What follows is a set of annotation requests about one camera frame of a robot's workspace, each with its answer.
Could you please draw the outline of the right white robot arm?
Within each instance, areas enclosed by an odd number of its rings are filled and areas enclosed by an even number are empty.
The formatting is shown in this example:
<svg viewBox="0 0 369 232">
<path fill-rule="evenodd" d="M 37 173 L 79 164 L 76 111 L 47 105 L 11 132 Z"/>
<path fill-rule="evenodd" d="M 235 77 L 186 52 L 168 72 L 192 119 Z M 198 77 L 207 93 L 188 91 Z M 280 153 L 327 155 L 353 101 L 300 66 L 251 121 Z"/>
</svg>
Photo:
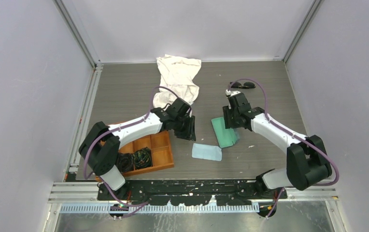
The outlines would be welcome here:
<svg viewBox="0 0 369 232">
<path fill-rule="evenodd" d="M 286 167 L 272 169 L 258 175 L 255 191 L 268 198 L 277 188 L 294 187 L 305 190 L 332 176 L 333 168 L 326 159 L 322 139 L 305 136 L 284 127 L 260 107 L 251 107 L 240 91 L 226 91 L 229 102 L 223 107 L 225 128 L 244 128 L 260 134 L 286 154 Z"/>
</svg>

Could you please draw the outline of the white cloth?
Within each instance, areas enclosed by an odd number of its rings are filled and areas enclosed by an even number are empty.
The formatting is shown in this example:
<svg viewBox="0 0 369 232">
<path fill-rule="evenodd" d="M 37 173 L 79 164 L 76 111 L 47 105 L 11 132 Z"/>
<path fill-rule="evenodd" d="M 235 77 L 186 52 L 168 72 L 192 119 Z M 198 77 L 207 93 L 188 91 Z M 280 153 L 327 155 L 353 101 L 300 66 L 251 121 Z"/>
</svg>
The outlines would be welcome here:
<svg viewBox="0 0 369 232">
<path fill-rule="evenodd" d="M 201 60 L 165 54 L 157 57 L 156 63 L 162 88 L 154 95 L 153 106 L 164 107 L 177 97 L 192 105 L 199 95 L 199 86 L 193 79 L 201 69 Z"/>
</svg>

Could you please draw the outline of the light blue cleaning cloth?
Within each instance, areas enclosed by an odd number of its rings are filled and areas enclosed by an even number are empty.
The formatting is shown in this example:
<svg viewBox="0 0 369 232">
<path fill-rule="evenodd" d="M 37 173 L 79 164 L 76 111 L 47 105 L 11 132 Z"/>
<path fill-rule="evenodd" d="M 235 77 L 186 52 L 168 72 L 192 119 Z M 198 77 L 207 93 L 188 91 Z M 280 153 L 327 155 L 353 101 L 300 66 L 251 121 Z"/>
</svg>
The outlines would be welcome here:
<svg viewBox="0 0 369 232">
<path fill-rule="evenodd" d="M 193 144 L 192 157 L 202 160 L 221 161 L 222 149 L 215 145 Z"/>
</svg>

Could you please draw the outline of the grey-blue glasses case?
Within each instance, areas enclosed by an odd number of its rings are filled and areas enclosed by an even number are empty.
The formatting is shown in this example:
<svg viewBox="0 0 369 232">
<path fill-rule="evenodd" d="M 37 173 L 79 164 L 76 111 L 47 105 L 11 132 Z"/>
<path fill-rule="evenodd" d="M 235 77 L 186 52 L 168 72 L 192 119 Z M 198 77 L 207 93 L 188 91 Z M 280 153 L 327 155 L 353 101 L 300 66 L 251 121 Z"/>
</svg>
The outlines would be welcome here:
<svg viewBox="0 0 369 232">
<path fill-rule="evenodd" d="M 236 130 L 226 129 L 223 117 L 213 118 L 211 123 L 220 148 L 231 147 L 239 141 L 240 137 Z"/>
</svg>

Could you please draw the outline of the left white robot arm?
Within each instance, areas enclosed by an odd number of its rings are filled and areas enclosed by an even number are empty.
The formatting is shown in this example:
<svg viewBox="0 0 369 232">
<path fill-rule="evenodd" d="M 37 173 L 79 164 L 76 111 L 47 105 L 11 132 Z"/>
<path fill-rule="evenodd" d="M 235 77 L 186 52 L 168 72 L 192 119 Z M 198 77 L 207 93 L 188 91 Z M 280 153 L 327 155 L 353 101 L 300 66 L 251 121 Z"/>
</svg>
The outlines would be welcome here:
<svg viewBox="0 0 369 232">
<path fill-rule="evenodd" d="M 195 119 L 191 106 L 181 98 L 165 107 L 150 109 L 145 115 L 119 124 L 94 124 L 78 148 L 84 167 L 90 167 L 109 188 L 116 200 L 127 196 L 125 178 L 116 166 L 121 147 L 142 137 L 173 131 L 176 138 L 195 141 Z"/>
</svg>

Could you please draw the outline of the black sunglasses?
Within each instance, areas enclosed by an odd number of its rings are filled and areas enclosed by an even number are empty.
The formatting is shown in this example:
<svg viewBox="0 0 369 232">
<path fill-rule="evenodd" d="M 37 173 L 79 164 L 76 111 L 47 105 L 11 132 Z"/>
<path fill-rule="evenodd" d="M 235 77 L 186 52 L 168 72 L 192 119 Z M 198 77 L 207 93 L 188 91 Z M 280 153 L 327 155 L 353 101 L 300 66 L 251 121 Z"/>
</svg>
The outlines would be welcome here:
<svg viewBox="0 0 369 232">
<path fill-rule="evenodd" d="M 240 83 L 240 82 L 230 82 L 230 88 L 238 88 L 238 89 L 254 89 L 256 88 L 255 83 L 253 82 L 245 82 L 245 83 Z"/>
</svg>

